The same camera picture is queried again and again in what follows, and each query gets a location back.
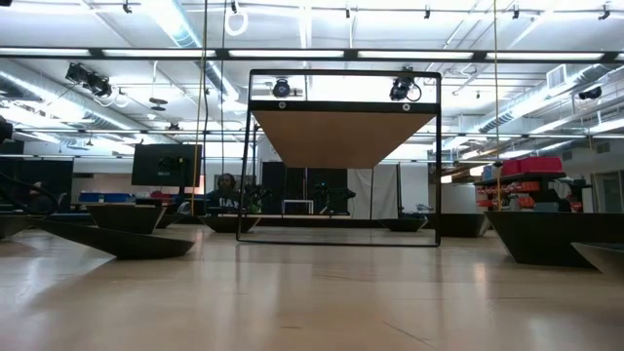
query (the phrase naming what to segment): wooden panel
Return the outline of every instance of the wooden panel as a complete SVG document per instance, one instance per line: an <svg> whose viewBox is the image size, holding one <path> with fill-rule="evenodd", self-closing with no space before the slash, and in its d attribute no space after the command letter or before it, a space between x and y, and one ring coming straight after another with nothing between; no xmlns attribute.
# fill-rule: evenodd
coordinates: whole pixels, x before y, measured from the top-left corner
<svg viewBox="0 0 624 351"><path fill-rule="evenodd" d="M288 167L370 169L434 114L255 111Z"/></svg>

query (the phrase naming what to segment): black curtain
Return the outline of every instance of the black curtain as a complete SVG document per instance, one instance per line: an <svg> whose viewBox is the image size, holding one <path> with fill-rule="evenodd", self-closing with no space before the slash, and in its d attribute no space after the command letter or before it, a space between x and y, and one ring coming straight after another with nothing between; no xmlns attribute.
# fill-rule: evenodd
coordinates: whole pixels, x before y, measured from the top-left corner
<svg viewBox="0 0 624 351"><path fill-rule="evenodd" d="M71 185L73 179L74 162L71 161L26 161L15 159L0 159L0 172L17 180L33 184L37 181L44 182L46 190L57 197L65 193L60 203L59 212L69 211L71 202ZM29 191L27 189L3 184L16 200L28 204Z"/></svg>
<svg viewBox="0 0 624 351"><path fill-rule="evenodd" d="M262 187L271 191L268 199L262 200L262 212L268 215L282 213L282 200L304 199L305 169L287 168L283 162L262 163ZM288 205L288 213L306 214L303 204Z"/></svg>
<svg viewBox="0 0 624 351"><path fill-rule="evenodd" d="M347 212L347 199L343 198L347 189L347 170L341 169L308 169L308 199L314 200L314 212L319 213L325 207L326 199L318 194L318 185L324 183L330 190L331 209L335 213Z"/></svg>

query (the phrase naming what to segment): tv screen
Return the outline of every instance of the tv screen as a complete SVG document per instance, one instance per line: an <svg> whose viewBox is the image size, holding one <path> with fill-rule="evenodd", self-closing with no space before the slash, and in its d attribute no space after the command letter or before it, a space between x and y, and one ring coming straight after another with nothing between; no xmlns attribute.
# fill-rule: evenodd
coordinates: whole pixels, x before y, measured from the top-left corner
<svg viewBox="0 0 624 351"><path fill-rule="evenodd" d="M151 186L199 186L201 158L201 145L137 145L132 183Z"/></svg>

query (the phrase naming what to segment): red box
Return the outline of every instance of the red box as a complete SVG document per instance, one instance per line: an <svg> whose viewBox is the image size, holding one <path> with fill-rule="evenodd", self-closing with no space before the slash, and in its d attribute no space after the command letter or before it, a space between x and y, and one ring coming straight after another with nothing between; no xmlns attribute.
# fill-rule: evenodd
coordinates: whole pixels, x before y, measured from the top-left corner
<svg viewBox="0 0 624 351"><path fill-rule="evenodd" d="M513 176L520 172L520 160L503 161L503 169L500 176Z"/></svg>
<svg viewBox="0 0 624 351"><path fill-rule="evenodd" d="M519 173L559 173L564 165L559 157L527 157L519 161Z"/></svg>

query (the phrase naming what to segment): ceiling pipe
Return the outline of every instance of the ceiling pipe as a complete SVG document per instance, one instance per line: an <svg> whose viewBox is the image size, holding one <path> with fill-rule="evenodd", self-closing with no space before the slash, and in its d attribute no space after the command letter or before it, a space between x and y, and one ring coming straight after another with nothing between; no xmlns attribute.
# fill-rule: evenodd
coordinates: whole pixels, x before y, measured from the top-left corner
<svg viewBox="0 0 624 351"><path fill-rule="evenodd" d="M150 0L144 1L143 6L178 47L184 49L203 47L201 35L195 31L179 0ZM200 61L194 63L202 70ZM216 62L206 60L205 68L206 78L218 92L223 94L223 99L238 100L241 97L229 79L223 76Z"/></svg>
<svg viewBox="0 0 624 351"><path fill-rule="evenodd" d="M594 64L584 66L569 64L565 66L565 84L555 89L548 88L547 82L542 82L533 89L512 99L501 106L498 116L496 111L491 111L467 133L487 133L503 124L528 115L529 113L545 107L554 101L554 98L562 94L583 90L591 84L605 77L609 72L617 68L617 65ZM452 149L469 138L454 137L443 142L443 149Z"/></svg>
<svg viewBox="0 0 624 351"><path fill-rule="evenodd" d="M112 126L110 129L135 130L146 128L146 126L121 113L99 105L94 102L92 98L85 97L73 90L67 90L63 85L53 82L48 78L44 78L41 74L9 59L0 59L0 77L13 82L13 84L28 90L32 95L39 97L37 99L39 102L52 100L54 101L53 103L63 103L63 107L73 107L72 109L78 113L82 112L84 115L91 114L92 116L90 116L90 118L96 119L101 123L106 122ZM167 136L149 137L153 138L155 142L176 142L174 139Z"/></svg>

